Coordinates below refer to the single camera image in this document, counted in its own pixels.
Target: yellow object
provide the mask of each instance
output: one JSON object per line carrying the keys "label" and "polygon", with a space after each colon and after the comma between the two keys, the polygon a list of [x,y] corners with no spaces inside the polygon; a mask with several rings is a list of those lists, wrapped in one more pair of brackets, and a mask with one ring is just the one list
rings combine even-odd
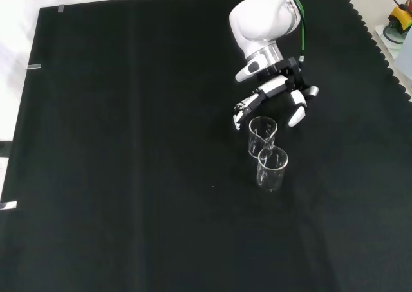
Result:
{"label": "yellow object", "polygon": [[397,6],[393,9],[389,20],[395,25],[400,33],[407,32],[412,26],[412,16],[409,12],[402,10]]}

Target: black cloth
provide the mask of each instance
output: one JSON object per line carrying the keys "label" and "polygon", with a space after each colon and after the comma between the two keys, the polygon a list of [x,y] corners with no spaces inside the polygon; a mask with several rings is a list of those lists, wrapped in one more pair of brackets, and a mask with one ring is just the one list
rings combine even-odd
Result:
{"label": "black cloth", "polygon": [[[318,98],[255,185],[242,0],[42,8],[0,214],[0,291],[409,291],[412,110],[348,0],[301,0]],[[298,31],[278,41],[300,52]],[[281,123],[283,99],[254,115]]]}

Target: metal clip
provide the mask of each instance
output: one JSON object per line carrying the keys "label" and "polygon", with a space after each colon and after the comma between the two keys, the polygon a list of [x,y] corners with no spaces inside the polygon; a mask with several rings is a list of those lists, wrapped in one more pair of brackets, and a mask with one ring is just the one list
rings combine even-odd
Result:
{"label": "metal clip", "polygon": [[0,210],[13,210],[17,208],[17,201],[0,203]]}
{"label": "metal clip", "polygon": [[41,64],[28,65],[27,70],[41,69]]}

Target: robotic hand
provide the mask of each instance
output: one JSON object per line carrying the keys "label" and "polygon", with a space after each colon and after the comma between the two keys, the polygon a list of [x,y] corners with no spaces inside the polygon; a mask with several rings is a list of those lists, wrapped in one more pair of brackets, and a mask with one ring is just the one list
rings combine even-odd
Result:
{"label": "robotic hand", "polygon": [[315,97],[319,92],[317,87],[308,87],[303,82],[295,59],[284,60],[276,44],[277,38],[294,31],[301,21],[295,1],[244,0],[233,9],[229,20],[234,38],[247,60],[236,80],[241,82],[258,74],[275,76],[236,105],[233,116],[236,129],[240,129],[241,122],[262,101],[283,91],[290,94],[295,105],[288,121],[288,126],[295,126],[305,116],[305,98]]}

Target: white wall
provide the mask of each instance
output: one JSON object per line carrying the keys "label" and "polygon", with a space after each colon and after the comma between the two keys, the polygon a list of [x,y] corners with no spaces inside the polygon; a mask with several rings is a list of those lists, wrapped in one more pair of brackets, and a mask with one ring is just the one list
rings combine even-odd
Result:
{"label": "white wall", "polygon": [[13,138],[40,7],[103,0],[0,0],[0,141]]}

